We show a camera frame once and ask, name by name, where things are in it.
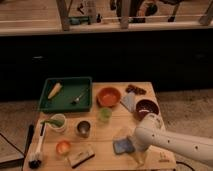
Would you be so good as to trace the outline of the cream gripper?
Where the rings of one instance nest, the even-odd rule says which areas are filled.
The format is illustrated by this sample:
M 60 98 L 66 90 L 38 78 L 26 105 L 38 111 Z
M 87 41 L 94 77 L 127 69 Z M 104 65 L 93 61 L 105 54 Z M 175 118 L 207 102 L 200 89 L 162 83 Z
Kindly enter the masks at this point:
M 123 127 L 114 135 L 114 139 L 120 140 L 120 139 L 124 139 L 127 136 L 131 136 L 131 135 L 132 135 L 132 130 L 129 129 L 128 127 Z M 132 153 L 133 159 L 136 161 L 136 163 L 139 166 L 145 164 L 145 160 L 146 160 L 146 157 L 147 157 L 147 150 L 148 150 L 147 147 L 141 147 L 141 148 L 137 148 Z

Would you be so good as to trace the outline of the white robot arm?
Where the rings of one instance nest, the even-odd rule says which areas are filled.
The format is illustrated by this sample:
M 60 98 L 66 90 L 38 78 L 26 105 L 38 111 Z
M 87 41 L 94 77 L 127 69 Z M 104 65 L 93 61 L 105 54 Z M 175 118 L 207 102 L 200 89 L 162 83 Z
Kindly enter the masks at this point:
M 213 167 L 213 139 L 166 131 L 162 126 L 159 115 L 148 113 L 131 136 L 113 141 L 114 152 L 145 152 L 153 145 Z

